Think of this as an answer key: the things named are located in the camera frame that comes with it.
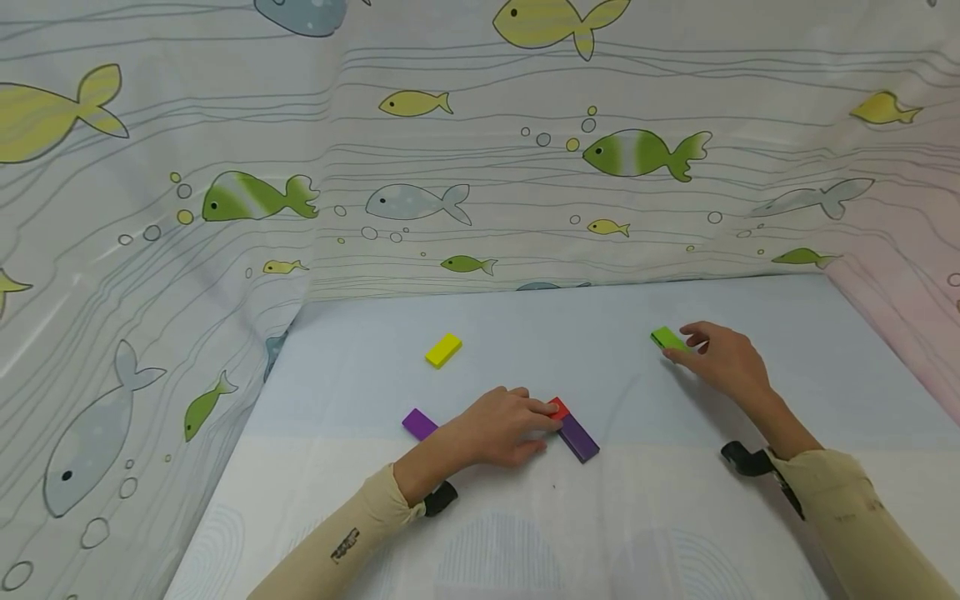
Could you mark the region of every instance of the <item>green fish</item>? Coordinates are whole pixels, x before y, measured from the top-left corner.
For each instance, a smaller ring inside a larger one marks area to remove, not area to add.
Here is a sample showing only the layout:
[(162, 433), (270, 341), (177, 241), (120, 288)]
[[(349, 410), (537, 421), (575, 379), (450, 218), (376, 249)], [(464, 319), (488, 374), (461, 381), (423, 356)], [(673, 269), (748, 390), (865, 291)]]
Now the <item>green fish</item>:
[(825, 269), (828, 264), (837, 258), (839, 258), (839, 256), (820, 255), (810, 248), (797, 248), (781, 254), (770, 262), (783, 265), (817, 265), (818, 269)]
[(483, 269), (483, 272), (489, 276), (493, 276), (493, 265), (496, 263), (496, 260), (484, 260), (483, 262), (477, 260), (473, 256), (464, 256), (460, 254), (459, 256), (450, 256), (447, 260), (440, 263), (440, 266), (447, 269), (448, 271), (453, 271), (454, 273), (470, 273), (471, 271), (476, 271), (477, 269)]
[(213, 412), (213, 407), (217, 405), (220, 396), (236, 391), (237, 387), (227, 381), (227, 372), (220, 373), (220, 380), (217, 381), (216, 387), (190, 402), (190, 406), (186, 407), (186, 414), (183, 416), (183, 437), (188, 442), (193, 440), (206, 418)]
[(672, 153), (660, 136), (646, 130), (623, 130), (601, 137), (584, 150), (584, 160), (607, 175), (637, 177), (653, 173), (665, 166), (673, 179), (686, 183), (690, 176), (690, 160), (707, 157), (704, 148), (713, 134), (694, 133), (680, 142)]
[(206, 221), (263, 219), (292, 208), (304, 219), (314, 219), (317, 209), (308, 204), (320, 196), (310, 189), (313, 181), (306, 175), (287, 180), (287, 192), (281, 194), (264, 180), (240, 171), (226, 171), (217, 176), (204, 196)]

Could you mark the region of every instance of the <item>beige sleeve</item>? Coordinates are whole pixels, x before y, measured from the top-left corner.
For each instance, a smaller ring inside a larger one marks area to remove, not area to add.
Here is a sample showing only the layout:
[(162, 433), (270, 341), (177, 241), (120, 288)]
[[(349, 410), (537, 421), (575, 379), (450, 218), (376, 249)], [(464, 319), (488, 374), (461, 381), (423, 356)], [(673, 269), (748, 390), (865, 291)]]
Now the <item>beige sleeve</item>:
[(813, 450), (782, 461), (768, 454), (851, 600), (958, 597), (887, 512), (852, 456)]
[(394, 466), (387, 465), (294, 548), (248, 600), (335, 600), (371, 554), (424, 511), (422, 502), (407, 506)]

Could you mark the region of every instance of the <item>green block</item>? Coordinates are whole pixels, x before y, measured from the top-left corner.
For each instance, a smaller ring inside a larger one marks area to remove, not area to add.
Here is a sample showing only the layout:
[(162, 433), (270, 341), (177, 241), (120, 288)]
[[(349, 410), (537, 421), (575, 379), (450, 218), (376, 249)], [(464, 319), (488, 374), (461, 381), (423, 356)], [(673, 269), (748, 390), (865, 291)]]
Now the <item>green block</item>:
[(673, 348), (676, 350), (690, 351), (690, 348), (683, 340), (670, 330), (670, 327), (661, 327), (650, 334), (650, 339), (654, 344), (661, 348)]

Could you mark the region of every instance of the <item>fish print curtain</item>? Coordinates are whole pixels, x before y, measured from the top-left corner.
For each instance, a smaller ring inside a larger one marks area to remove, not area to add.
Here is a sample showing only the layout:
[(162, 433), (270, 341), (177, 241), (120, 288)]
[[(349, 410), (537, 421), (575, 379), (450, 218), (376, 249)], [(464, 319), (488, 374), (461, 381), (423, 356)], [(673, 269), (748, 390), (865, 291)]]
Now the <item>fish print curtain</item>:
[(822, 272), (960, 422), (956, 23), (5, 3), (4, 597), (162, 597), (311, 300)]

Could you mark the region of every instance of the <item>purple block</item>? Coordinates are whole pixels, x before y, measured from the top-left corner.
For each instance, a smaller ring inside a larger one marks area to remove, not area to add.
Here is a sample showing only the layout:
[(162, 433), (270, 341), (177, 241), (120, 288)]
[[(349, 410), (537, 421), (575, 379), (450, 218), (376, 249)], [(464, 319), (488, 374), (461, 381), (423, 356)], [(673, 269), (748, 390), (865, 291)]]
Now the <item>purple block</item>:
[(407, 431), (414, 434), (414, 437), (421, 442), (426, 440), (427, 436), (437, 430), (437, 423), (428, 419), (424, 413), (420, 412), (416, 408), (410, 411), (410, 414), (407, 415), (407, 418), (403, 420), (403, 426), (406, 427)]
[(587, 430), (579, 421), (573, 418), (573, 415), (567, 415), (560, 419), (564, 426), (560, 430), (560, 437), (564, 439), (566, 445), (570, 446), (573, 453), (580, 459), (581, 464), (590, 460), (600, 452), (600, 446), (593, 440)]

